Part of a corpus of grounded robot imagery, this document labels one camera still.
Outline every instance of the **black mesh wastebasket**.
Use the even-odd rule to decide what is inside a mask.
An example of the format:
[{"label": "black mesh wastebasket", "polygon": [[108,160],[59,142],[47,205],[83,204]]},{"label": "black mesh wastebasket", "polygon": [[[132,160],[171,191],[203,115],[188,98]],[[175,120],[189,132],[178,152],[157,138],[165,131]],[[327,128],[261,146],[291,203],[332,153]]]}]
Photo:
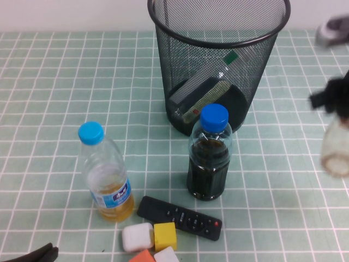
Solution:
[{"label": "black mesh wastebasket", "polygon": [[167,116],[190,135],[201,109],[219,103],[237,130],[255,95],[288,0],[148,0]]}]

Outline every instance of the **white cube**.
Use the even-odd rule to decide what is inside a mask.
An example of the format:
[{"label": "white cube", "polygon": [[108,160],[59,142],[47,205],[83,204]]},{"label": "white cube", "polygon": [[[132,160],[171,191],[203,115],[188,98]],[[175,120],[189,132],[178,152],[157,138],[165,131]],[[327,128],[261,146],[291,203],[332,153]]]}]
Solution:
[{"label": "white cube", "polygon": [[156,262],[179,262],[172,247],[166,247],[164,250],[154,255]]},{"label": "white cube", "polygon": [[126,252],[134,252],[153,247],[153,226],[150,223],[142,223],[125,227],[122,230],[122,243]]}]

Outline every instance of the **blue bottle cap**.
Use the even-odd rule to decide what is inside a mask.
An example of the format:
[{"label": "blue bottle cap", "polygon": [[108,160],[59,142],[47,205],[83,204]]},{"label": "blue bottle cap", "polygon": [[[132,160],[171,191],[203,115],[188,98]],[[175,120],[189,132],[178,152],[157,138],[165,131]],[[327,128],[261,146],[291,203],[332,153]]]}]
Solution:
[{"label": "blue bottle cap", "polygon": [[103,127],[97,122],[86,122],[82,124],[77,132],[82,143],[93,146],[104,138]]},{"label": "blue bottle cap", "polygon": [[220,104],[209,104],[201,111],[201,126],[207,132],[220,133],[228,125],[228,117],[228,110],[224,106]]}]

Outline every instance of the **dark liquid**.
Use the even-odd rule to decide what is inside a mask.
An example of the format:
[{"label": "dark liquid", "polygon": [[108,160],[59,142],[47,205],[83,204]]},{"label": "dark liquid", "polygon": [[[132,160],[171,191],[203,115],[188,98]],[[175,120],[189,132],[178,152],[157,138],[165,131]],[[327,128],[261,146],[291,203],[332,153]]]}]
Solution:
[{"label": "dark liquid", "polygon": [[205,139],[192,145],[191,151],[186,181],[189,192],[201,200],[219,197],[230,162],[228,148],[221,141]]}]

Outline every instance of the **remote control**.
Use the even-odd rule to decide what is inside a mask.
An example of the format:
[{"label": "remote control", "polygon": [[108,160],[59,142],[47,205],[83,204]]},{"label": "remote control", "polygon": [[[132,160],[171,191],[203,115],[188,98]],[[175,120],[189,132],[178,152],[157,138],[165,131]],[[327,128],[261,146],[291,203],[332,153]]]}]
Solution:
[{"label": "remote control", "polygon": [[177,229],[213,241],[219,239],[222,228],[222,221],[217,218],[206,216],[149,196],[143,197],[137,215],[154,223],[174,222]]}]

